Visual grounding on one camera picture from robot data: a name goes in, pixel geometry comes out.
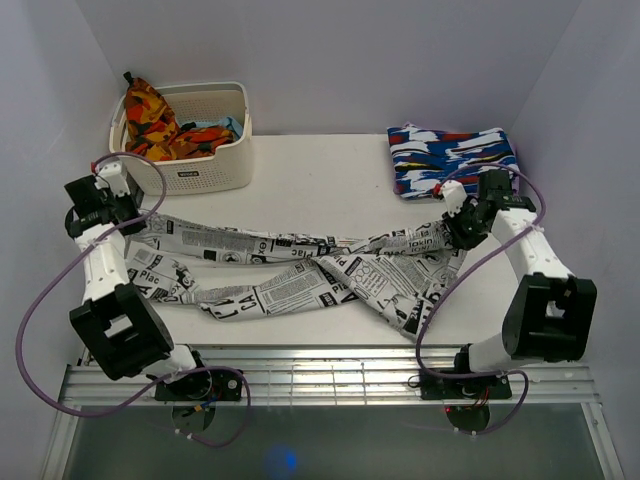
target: glass panel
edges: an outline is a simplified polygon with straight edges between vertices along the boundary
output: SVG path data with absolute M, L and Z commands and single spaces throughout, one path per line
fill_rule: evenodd
M 491 415 L 510 408 L 492 406 Z M 228 438 L 243 413 L 218 407 L 204 435 Z M 212 450 L 165 430 L 170 407 L 132 407 L 79 422 L 65 478 L 603 478 L 580 405 L 525 405 L 505 428 L 476 438 L 403 422 L 450 427 L 435 406 L 257 407 L 234 444 Z

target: laundry basket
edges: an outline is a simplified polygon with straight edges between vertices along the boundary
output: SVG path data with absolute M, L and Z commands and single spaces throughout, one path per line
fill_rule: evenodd
M 237 82 L 200 83 L 160 87 L 176 114 L 180 125 L 188 122 L 217 122 L 230 116 L 243 127 L 242 137 L 216 148 L 215 155 L 186 160 L 157 162 L 167 180 L 167 195 L 217 192 L 244 187 L 253 174 L 251 117 L 244 86 Z M 109 134 L 109 150 L 124 151 L 129 140 L 124 97 L 120 100 Z M 127 170 L 147 195 L 160 195 L 162 182 L 158 173 L 145 162 L 121 157 Z

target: white table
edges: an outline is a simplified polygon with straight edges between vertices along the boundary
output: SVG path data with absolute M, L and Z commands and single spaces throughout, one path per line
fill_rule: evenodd
M 407 202 L 393 193 L 384 135 L 258 136 L 253 181 L 227 192 L 168 197 L 160 211 L 212 226 L 274 232 L 331 233 L 365 238 L 441 217 L 434 201 Z M 145 207 L 157 199 L 147 197 Z M 498 246 L 489 238 L 470 252 L 464 268 Z M 220 267 L 190 262 L 203 286 L 257 284 L 286 266 Z M 433 321 L 425 344 L 483 340 L 500 331 L 516 289 L 504 254 L 472 275 Z M 156 304 L 176 343 L 198 345 L 407 346 L 360 302 L 307 313 L 224 323 L 196 307 Z

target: black and white fabric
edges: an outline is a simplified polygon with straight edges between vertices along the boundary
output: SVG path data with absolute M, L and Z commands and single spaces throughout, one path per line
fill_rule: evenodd
M 451 247 L 441 221 L 359 240 L 214 228 L 156 214 L 132 239 L 129 278 L 155 301 L 197 305 L 216 320 L 236 321 L 360 300 L 410 337 L 465 254 Z M 171 254 L 226 265 L 292 265 L 260 285 L 205 289 Z

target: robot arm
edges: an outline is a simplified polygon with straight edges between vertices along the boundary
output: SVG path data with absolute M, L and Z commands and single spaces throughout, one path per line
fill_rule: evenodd
M 455 181 L 442 186 L 444 220 L 456 248 L 469 250 L 489 233 L 504 245 L 536 218 L 531 200 L 513 194 L 506 171 L 481 173 L 478 193 L 477 199 L 468 197 Z M 463 347 L 456 371 L 508 371 L 541 361 L 579 360 L 595 308 L 594 283 L 575 277 L 562 264 L 541 229 L 533 229 L 506 254 L 519 285 L 502 331 Z
M 128 181 L 120 161 L 107 163 L 96 175 L 71 182 L 65 189 L 74 203 L 65 226 L 80 250 L 114 225 L 139 216 L 142 192 Z M 211 389 L 208 372 L 175 377 L 203 366 L 198 352 L 173 344 L 149 301 L 129 282 L 125 237 L 144 227 L 140 222 L 114 232 L 85 258 L 85 292 L 82 305 L 69 313 L 71 324 L 110 379 L 173 374 L 164 382 L 168 390 L 202 398 Z

